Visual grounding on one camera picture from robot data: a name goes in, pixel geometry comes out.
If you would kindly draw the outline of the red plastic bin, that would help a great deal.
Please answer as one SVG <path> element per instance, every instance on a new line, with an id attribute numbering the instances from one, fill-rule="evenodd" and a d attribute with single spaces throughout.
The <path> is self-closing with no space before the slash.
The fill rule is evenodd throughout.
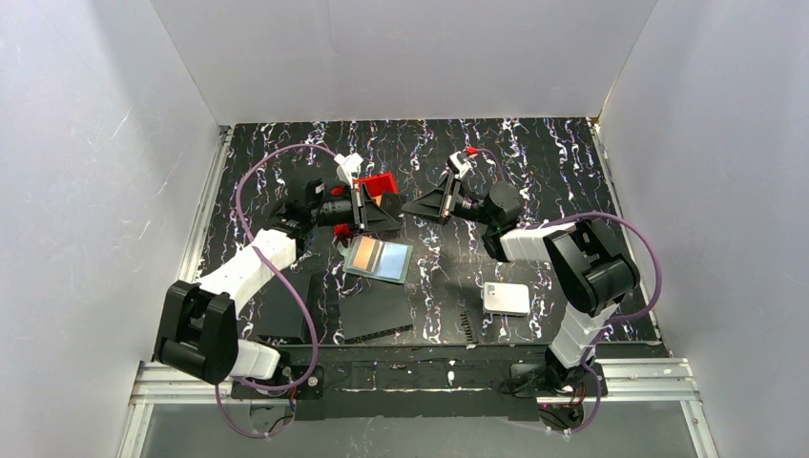
<path id="1" fill-rule="evenodd" d="M 359 183 L 362 185 L 365 197 L 379 199 L 381 194 L 386 191 L 399 194 L 398 185 L 396 184 L 393 174 L 390 172 L 373 175 L 369 177 L 361 177 L 356 179 L 355 183 Z M 332 186 L 343 184 L 344 183 L 329 185 L 328 190 Z M 366 234 L 366 232 L 350 233 L 346 225 L 339 225 L 333 228 L 334 228 L 334 236 L 336 238 L 350 239 L 351 237 L 356 236 L 358 234 Z"/>

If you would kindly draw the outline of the orange card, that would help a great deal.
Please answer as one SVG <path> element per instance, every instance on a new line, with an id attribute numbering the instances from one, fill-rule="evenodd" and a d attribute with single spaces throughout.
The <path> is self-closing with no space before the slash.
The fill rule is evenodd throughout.
<path id="1" fill-rule="evenodd" d="M 362 236 L 353 241 L 353 255 L 349 265 L 352 268 L 373 271 L 377 263 L 381 242 L 377 239 Z"/>

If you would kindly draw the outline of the mint green card holder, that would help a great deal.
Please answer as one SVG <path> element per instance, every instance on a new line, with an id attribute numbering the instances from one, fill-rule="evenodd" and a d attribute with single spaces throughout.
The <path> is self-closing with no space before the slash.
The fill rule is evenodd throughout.
<path id="1" fill-rule="evenodd" d="M 337 249 L 343 256 L 343 271 L 371 280 L 404 284 L 412 259 L 413 247 L 408 244 L 377 239 L 381 242 L 381 246 L 375 268 L 373 271 L 363 271 L 349 265 L 354 251 L 353 241 L 359 237 L 362 236 L 353 237 L 351 240 L 341 239 L 337 244 Z"/>

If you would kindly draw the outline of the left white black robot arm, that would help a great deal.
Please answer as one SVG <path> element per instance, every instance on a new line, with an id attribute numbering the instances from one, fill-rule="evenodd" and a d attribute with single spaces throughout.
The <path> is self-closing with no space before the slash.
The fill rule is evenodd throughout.
<path id="1" fill-rule="evenodd" d="M 393 191 L 373 194 L 365 182 L 308 182 L 300 195 L 277 203 L 268 226 L 218 269 L 196 282 L 178 280 L 169 286 L 155 360 L 210 385 L 228 378 L 274 380 L 282 354 L 239 337 L 241 309 L 303 254 L 314 229 L 344 225 L 351 234 L 397 230 L 404 202 Z"/>

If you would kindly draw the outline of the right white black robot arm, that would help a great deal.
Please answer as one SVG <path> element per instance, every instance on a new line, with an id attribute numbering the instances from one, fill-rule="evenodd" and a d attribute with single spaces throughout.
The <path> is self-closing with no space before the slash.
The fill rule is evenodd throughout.
<path id="1" fill-rule="evenodd" d="M 483 198 L 474 198 L 453 173 L 442 185 L 403 205 L 404 213 L 444 224 L 452 217 L 482 223 L 481 241 L 500 262 L 543 261 L 555 272 L 567 300 L 560 329 L 545 352 L 544 362 L 526 375 L 501 385 L 517 394 L 528 388 L 557 391 L 578 387 L 595 356 L 595 338 L 640 282 L 628 251 L 605 225 L 609 215 L 574 215 L 543 227 L 521 227 L 525 204 L 515 186 L 494 183 Z"/>

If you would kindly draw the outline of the black flat plate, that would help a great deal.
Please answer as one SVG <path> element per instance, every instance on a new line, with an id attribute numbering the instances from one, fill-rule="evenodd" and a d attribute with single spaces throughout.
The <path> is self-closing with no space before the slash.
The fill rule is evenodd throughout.
<path id="1" fill-rule="evenodd" d="M 361 343 L 413 328 L 408 291 L 401 285 L 370 289 L 339 301 L 342 337 Z"/>

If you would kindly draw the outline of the white flat box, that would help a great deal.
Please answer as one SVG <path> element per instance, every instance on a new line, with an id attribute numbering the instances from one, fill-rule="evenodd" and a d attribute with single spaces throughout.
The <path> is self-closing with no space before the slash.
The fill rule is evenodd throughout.
<path id="1" fill-rule="evenodd" d="M 525 317 L 530 312 L 529 287 L 525 284 L 487 281 L 481 296 L 483 311 L 488 314 Z"/>

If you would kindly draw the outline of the small black comb strip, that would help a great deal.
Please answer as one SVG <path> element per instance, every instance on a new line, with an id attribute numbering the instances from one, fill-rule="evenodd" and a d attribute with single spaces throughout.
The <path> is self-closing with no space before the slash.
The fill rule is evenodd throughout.
<path id="1" fill-rule="evenodd" d="M 459 314 L 460 325 L 465 337 L 465 342 L 467 347 L 473 347 L 478 343 L 476 338 L 475 330 L 469 320 L 469 317 L 466 312 L 462 312 Z"/>

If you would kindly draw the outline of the black rectangular block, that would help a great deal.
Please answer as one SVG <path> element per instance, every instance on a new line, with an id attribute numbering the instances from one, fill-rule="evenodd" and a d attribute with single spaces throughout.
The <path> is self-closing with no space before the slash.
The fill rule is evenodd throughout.
<path id="1" fill-rule="evenodd" d="M 251 335 L 265 341 L 302 344 L 307 336 L 305 318 L 297 301 L 279 278 L 270 280 L 254 297 Z"/>

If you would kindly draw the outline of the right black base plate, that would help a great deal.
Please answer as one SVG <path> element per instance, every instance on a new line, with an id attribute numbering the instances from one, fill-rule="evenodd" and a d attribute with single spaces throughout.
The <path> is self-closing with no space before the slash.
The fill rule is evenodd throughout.
<path id="1" fill-rule="evenodd" d="M 512 364 L 508 376 L 500 383 L 503 394 L 521 398 L 594 396 L 597 389 L 606 396 L 609 389 L 603 366 L 591 369 L 579 365 L 571 369 L 548 368 L 544 364 Z"/>

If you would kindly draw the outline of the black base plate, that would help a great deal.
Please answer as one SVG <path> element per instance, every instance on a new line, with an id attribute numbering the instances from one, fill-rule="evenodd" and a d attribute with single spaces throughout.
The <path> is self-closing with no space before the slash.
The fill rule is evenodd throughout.
<path id="1" fill-rule="evenodd" d="M 591 369 L 579 365 L 571 369 L 548 368 L 544 364 L 512 364 L 508 376 L 500 383 L 503 394 L 521 398 L 594 396 L 597 389 L 606 396 L 609 389 L 603 366 Z"/>
<path id="2" fill-rule="evenodd" d="M 300 378 L 307 365 L 290 365 L 282 369 L 277 369 L 274 377 L 269 380 L 250 379 L 251 383 L 257 385 L 289 385 Z M 317 400 L 324 392 L 325 370 L 321 365 L 316 365 L 314 371 L 295 386 L 279 391 L 267 391 L 266 389 L 254 389 L 239 382 L 233 382 L 230 396 L 236 400 Z"/>

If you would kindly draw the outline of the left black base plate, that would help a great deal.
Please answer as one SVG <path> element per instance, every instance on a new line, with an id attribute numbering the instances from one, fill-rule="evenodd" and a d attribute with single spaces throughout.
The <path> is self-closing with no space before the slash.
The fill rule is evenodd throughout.
<path id="1" fill-rule="evenodd" d="M 274 377 L 269 380 L 250 379 L 251 383 L 257 385 L 289 385 L 300 378 L 307 365 L 290 365 L 282 369 L 277 369 Z M 279 391 L 267 391 L 266 389 L 254 389 L 239 382 L 233 382 L 230 396 L 236 400 L 317 400 L 324 392 L 325 370 L 321 365 L 316 365 L 314 371 L 295 386 Z"/>

